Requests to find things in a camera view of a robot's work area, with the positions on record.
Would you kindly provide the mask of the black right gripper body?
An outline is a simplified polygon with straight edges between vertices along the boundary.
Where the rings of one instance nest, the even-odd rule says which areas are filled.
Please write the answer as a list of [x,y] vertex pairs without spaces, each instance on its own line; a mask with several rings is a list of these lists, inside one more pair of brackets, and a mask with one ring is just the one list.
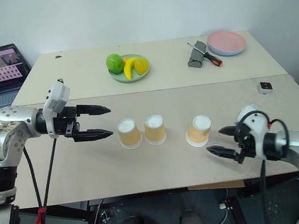
[[240,150],[237,156],[237,162],[242,164],[245,157],[255,157],[255,139],[250,133],[250,128],[246,125],[236,126],[234,140],[238,143]]

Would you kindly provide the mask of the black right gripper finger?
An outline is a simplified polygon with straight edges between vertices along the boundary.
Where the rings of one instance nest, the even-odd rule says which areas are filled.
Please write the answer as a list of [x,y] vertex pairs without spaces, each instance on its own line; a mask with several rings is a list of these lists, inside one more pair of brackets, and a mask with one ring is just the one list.
[[219,145],[208,146],[206,150],[221,158],[229,158],[234,160],[237,156],[237,152],[234,149],[225,148]]
[[222,127],[219,130],[219,133],[228,136],[237,135],[238,132],[239,132],[238,126],[226,126],[226,127]]

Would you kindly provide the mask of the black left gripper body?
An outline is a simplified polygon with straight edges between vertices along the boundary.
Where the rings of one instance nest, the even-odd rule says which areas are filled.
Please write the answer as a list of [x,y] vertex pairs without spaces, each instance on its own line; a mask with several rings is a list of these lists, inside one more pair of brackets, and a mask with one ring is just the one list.
[[68,138],[75,138],[79,133],[79,123],[77,118],[80,116],[79,106],[64,107],[63,110],[54,118],[54,127],[58,135]]

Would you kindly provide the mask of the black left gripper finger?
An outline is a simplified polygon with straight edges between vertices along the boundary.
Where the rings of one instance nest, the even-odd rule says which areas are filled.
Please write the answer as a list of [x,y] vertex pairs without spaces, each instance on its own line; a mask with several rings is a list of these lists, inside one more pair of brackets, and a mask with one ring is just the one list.
[[114,133],[104,129],[89,129],[84,132],[77,132],[72,136],[75,142],[96,141],[107,138]]
[[103,115],[111,112],[110,109],[100,105],[77,105],[76,106],[77,116],[79,117],[81,114],[87,115]]

